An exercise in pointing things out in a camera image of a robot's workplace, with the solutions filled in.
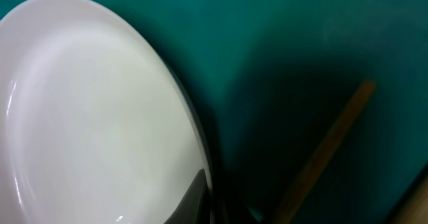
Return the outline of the large white plate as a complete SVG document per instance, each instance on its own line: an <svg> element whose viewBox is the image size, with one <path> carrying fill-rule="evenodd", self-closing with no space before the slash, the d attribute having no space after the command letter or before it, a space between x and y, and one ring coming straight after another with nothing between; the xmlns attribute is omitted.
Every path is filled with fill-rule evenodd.
<svg viewBox="0 0 428 224"><path fill-rule="evenodd" d="M151 45L91 0L1 19L1 222L165 223L199 170L197 119Z"/></svg>

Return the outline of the wooden chopstick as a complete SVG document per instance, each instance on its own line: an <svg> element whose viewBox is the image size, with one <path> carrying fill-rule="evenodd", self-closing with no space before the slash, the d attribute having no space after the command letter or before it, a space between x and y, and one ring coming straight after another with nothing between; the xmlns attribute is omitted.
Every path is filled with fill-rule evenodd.
<svg viewBox="0 0 428 224"><path fill-rule="evenodd" d="M288 192L284 195L275 212L272 220L273 224L291 223L355 120L367 105L375 89L376 84L372 80L363 81L356 89L326 136L322 139L322 142L308 159L293 184L290 185Z"/></svg>

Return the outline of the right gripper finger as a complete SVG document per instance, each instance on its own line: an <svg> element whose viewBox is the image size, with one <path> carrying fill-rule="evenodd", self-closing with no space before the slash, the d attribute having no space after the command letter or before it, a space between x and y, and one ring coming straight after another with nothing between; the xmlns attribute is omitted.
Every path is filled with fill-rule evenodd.
<svg viewBox="0 0 428 224"><path fill-rule="evenodd" d="M165 224L209 224L209 194L205 171L199 170Z"/></svg>

